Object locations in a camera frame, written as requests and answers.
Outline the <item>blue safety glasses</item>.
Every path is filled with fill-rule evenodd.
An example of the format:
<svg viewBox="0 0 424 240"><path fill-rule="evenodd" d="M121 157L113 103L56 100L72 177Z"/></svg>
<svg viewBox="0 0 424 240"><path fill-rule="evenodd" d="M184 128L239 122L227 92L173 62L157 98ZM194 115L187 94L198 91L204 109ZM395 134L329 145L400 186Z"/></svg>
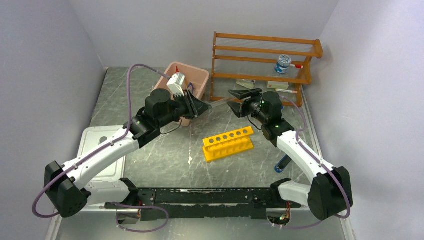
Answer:
<svg viewBox="0 0 424 240"><path fill-rule="evenodd" d="M192 92L192 93L194 93L195 92L195 87L194 87L194 85L190 82L190 83L188 83L188 85L187 85L187 88Z"/></svg>

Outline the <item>white plastic tray lid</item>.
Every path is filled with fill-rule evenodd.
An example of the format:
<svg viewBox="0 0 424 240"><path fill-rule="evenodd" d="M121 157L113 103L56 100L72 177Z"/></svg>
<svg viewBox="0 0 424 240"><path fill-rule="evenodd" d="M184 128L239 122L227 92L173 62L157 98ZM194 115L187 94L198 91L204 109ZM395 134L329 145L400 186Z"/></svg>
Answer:
<svg viewBox="0 0 424 240"><path fill-rule="evenodd" d="M128 147L120 142L108 146L125 133L120 125L89 127L84 130L78 150L78 160L105 146L84 162L77 170L77 186L91 193L84 211L103 208L106 203L121 203L130 194L129 187L121 181Z"/></svg>

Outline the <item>blue-capped test tube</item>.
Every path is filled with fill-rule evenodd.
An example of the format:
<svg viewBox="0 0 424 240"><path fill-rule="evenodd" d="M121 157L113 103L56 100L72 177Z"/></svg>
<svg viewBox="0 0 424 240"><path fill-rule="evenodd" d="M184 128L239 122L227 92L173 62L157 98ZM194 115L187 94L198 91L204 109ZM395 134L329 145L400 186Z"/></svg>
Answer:
<svg viewBox="0 0 424 240"><path fill-rule="evenodd" d="M210 103L210 106L211 106L212 108L217 108L217 107L219 107L219 106L221 106L221 105L225 105L226 103L228 103L228 102L230 102L230 101L232 101L232 100L233 100L233 98L229 98L229 97L227 97L227 98L223 98L223 99L220 99L220 100L217 100L217 101L211 102L211 103Z"/></svg>

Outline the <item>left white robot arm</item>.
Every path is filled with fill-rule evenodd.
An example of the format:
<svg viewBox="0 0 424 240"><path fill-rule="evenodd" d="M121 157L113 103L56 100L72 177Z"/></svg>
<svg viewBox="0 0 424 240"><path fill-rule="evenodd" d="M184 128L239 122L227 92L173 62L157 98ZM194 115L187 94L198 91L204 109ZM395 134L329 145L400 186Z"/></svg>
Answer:
<svg viewBox="0 0 424 240"><path fill-rule="evenodd" d="M124 124L109 141L86 154L59 164L49 163L44 170L44 189L58 215L69 218L84 207L100 203L121 203L134 207L139 200L136 186L127 179L92 183L104 169L159 137L161 128L181 118L193 120L212 107L189 90L171 95L155 89L145 99L145 106Z"/></svg>

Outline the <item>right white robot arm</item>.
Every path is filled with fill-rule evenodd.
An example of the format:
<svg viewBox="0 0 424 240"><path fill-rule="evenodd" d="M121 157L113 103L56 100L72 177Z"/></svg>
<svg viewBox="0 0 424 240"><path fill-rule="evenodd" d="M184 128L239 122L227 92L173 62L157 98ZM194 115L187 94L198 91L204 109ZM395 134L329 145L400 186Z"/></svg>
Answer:
<svg viewBox="0 0 424 240"><path fill-rule="evenodd" d="M254 118L261 124L263 136L284 152L305 174L309 184L293 180L281 180L273 186L270 202L282 207L287 202L309 208L319 221L330 217L347 219L353 207L353 195L349 171L335 167L300 137L302 129L295 130L282 114L282 100L277 92L252 90L229 90L240 102L228 102L238 118Z"/></svg>

